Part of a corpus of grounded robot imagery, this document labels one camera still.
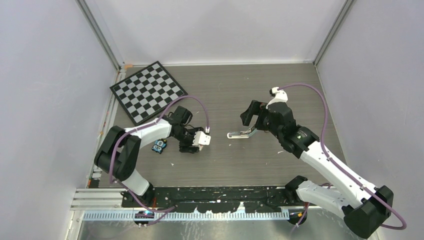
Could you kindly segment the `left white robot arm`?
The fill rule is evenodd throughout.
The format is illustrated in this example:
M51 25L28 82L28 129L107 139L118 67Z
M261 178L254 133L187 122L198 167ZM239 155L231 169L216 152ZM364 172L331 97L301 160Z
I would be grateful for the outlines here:
M94 157L94 165L112 175L134 193L141 207L153 202L153 185L136 170L139 150L160 139L169 137L179 141L181 153L197 153L211 142L207 128L188 127L192 113L178 106L168 116L133 128L113 126Z

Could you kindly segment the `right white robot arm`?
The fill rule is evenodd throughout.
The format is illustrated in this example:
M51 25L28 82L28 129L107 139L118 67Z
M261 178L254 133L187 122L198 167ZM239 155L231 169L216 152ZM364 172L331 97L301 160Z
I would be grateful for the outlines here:
M394 193L386 185L377 187L346 166L309 128L296 123L292 110L284 102L267 104L252 100L240 118L248 126L268 131L283 149L316 169L336 190L323 188L298 175L286 184L285 198L291 205L308 202L342 218L358 237L369 238L390 217Z

